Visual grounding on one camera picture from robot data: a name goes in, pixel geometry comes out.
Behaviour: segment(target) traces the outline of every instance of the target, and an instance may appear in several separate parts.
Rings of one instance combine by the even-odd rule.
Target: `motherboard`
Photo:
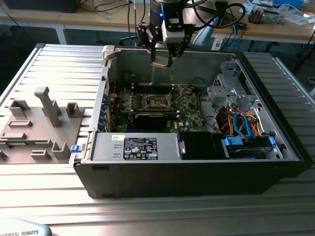
[[[132,84],[111,94],[112,132],[203,131],[194,87]]]

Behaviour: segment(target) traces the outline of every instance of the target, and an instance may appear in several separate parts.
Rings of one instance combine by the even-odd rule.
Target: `warning label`
[[[125,138],[125,160],[157,160],[158,145],[156,138]]]

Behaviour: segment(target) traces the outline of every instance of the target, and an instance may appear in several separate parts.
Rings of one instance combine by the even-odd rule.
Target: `green circuit board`
[[[161,110],[165,110],[165,112],[180,111],[180,116],[168,120],[165,128],[153,129],[148,132],[176,133],[178,131],[206,130],[202,123],[202,117],[197,110],[197,94],[191,91],[191,88],[179,86],[174,89],[170,99],[171,107],[164,107],[165,100],[167,100],[165,94],[134,94],[127,88],[123,88],[118,92],[118,98],[116,106],[119,109],[114,108],[112,112],[116,132],[137,132],[132,123],[132,118],[130,118],[132,108],[145,111],[148,108],[148,103],[151,105],[151,112],[154,112],[154,109],[159,110],[159,112]]]

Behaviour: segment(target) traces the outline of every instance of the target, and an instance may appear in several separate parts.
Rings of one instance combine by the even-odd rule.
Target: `floor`
[[[18,71],[24,60],[32,51],[35,42],[37,43],[55,43],[58,44],[58,38],[53,29],[39,28],[20,28],[11,27],[11,35],[6,35],[0,30],[0,92],[5,89],[7,84]],[[69,44],[80,45],[106,45],[119,44],[119,39],[128,37],[126,32],[100,32],[87,30],[67,30],[67,40]],[[267,42],[243,40],[239,51],[263,52]],[[299,55],[302,52],[301,44],[279,43],[272,46],[270,53],[279,57],[284,64],[293,69]],[[300,68],[296,77],[308,90],[312,86],[308,83],[308,77],[315,76],[315,52],[313,59],[309,58]]]

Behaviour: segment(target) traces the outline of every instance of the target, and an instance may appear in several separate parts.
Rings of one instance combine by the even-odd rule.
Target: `desk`
[[[95,5],[104,0],[94,0]],[[100,30],[100,31],[122,31],[127,32],[127,6],[111,10],[112,19],[106,18],[101,13],[87,12],[83,9],[78,9],[77,13],[61,13],[61,12],[47,12],[47,11],[31,11],[31,10],[11,10],[1,1],[2,6],[6,12],[13,17],[21,26],[54,28],[57,32],[59,42],[66,44],[64,29],[73,30]],[[99,9],[107,9],[125,3],[124,1],[117,1],[114,4],[102,6]],[[92,10],[92,5],[89,3],[84,5],[86,8]],[[146,4],[147,14],[144,21],[148,22],[149,4]],[[315,6],[304,5],[302,11],[315,11]],[[137,3],[137,21],[139,21],[143,14],[143,4]],[[197,19],[194,18],[197,25],[200,25]],[[134,32],[134,11],[130,10],[130,31]],[[273,42],[290,42],[290,43],[307,43],[310,39],[313,30],[312,24],[298,26],[285,19],[281,19],[277,25],[262,23],[254,25],[248,22],[247,16],[242,19],[243,23],[247,24],[247,29],[243,39],[273,41]],[[14,22],[0,9],[0,24],[15,25]],[[231,28],[216,29],[212,37],[215,38],[213,50],[217,50],[219,43],[229,37],[232,33]]]

